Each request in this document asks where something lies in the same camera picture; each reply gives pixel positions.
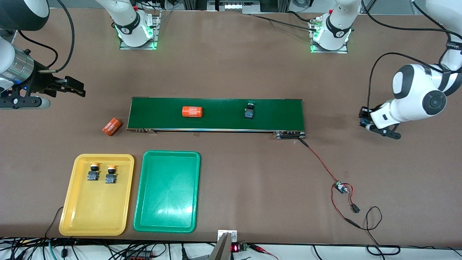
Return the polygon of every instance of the silver cylinder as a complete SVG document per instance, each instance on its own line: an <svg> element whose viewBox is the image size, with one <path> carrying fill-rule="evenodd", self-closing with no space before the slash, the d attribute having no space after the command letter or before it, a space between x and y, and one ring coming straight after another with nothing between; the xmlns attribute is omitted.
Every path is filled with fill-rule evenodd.
<svg viewBox="0 0 462 260"><path fill-rule="evenodd" d="M11 66L0 75L13 81L15 84L19 84L28 79L33 71L34 60L21 49L14 46L14 61Z"/></svg>

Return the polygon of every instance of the orange battery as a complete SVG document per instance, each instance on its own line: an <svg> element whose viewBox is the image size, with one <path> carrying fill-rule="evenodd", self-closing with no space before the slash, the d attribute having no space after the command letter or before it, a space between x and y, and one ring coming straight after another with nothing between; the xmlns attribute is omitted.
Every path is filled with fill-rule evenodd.
<svg viewBox="0 0 462 260"><path fill-rule="evenodd" d="M121 125L122 122L117 120L117 118L112 118L112 120L103 127L102 131L106 133L106 135L111 136L117 131L117 129L120 128Z"/></svg>
<svg viewBox="0 0 462 260"><path fill-rule="evenodd" d="M184 106L182 114L185 118L201 118L202 107L200 106Z"/></svg>

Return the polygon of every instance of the brown table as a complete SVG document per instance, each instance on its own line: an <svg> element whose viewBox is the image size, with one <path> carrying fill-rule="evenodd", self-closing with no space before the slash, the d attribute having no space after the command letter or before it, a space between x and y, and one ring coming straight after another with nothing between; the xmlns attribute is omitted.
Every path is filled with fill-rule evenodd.
<svg viewBox="0 0 462 260"><path fill-rule="evenodd" d="M363 223L370 206L383 221L372 233L381 244L462 246L462 92L434 118L402 124L396 141L358 126L369 72L389 51L436 62L445 36L387 29L366 16L355 22L348 55L311 54L308 33L233 12L174 12L156 51L121 51L102 9L72 9L76 45L70 75L87 97L58 93L47 110L0 111L0 235L43 236L64 204L75 157L128 153L136 158L129 218L121 239L214 241L218 229L239 239L275 243L370 244L330 202L332 179L300 142L270 134L157 135L101 128L128 118L132 96L304 100L307 142L337 178L354 185L335 193L347 217ZM303 25L290 14L274 19ZM423 16L378 16L400 26L432 26ZM62 10L31 38L67 55L70 30ZM15 44L48 63L53 54L18 37ZM392 98L391 79L407 62L387 57L374 75L371 105ZM188 235L138 233L134 205L142 155L151 149L194 150L202 156L197 227ZM50 234L60 236L56 223Z"/></svg>

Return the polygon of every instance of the green tray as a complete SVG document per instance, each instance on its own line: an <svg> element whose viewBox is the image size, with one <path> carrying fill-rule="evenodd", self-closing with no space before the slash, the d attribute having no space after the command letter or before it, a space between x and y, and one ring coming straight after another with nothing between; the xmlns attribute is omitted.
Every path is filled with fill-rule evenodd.
<svg viewBox="0 0 462 260"><path fill-rule="evenodd" d="M200 164L197 152L153 150L144 154L133 221L136 231L193 232Z"/></svg>

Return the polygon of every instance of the green conveyor belt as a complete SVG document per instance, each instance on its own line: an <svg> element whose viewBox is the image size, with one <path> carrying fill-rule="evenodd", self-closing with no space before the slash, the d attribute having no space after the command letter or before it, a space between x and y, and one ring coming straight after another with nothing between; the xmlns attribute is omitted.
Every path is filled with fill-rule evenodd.
<svg viewBox="0 0 462 260"><path fill-rule="evenodd" d="M244 117L247 102L254 118ZM183 106L201 106L202 118L185 118ZM127 130L273 132L304 131L300 99L188 99L133 97Z"/></svg>

